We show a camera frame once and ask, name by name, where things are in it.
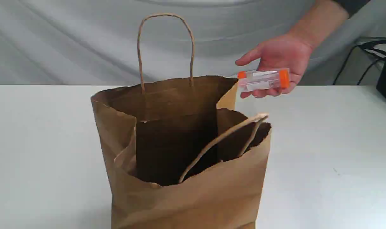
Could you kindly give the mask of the person's bare hand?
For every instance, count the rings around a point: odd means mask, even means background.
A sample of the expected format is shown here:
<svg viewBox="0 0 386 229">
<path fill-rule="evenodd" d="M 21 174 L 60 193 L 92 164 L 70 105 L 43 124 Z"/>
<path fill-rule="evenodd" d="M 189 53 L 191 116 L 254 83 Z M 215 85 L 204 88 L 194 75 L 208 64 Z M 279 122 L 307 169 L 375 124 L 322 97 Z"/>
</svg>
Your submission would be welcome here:
<svg viewBox="0 0 386 229">
<path fill-rule="evenodd" d="M 291 33 L 280 35 L 270 40 L 261 42 L 255 48 L 236 60 L 235 64 L 238 66 L 244 66 L 259 59 L 260 62 L 257 69 L 258 71 L 289 68 L 291 80 L 289 87 L 284 89 L 272 88 L 267 90 L 242 92 L 240 97 L 277 97 L 282 94 L 290 93 L 302 79 L 313 49 L 314 48 L 310 43 Z"/>
</svg>

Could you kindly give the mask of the person's forearm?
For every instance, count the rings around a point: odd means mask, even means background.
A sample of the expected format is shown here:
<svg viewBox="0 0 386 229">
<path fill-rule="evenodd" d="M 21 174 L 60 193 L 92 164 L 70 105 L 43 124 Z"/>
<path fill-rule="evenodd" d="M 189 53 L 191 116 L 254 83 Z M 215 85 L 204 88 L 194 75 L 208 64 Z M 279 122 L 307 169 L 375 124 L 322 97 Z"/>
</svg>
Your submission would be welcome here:
<svg viewBox="0 0 386 229">
<path fill-rule="evenodd" d="M 304 16 L 287 32 L 310 52 L 336 31 L 349 14 L 333 0 L 316 0 Z"/>
</svg>

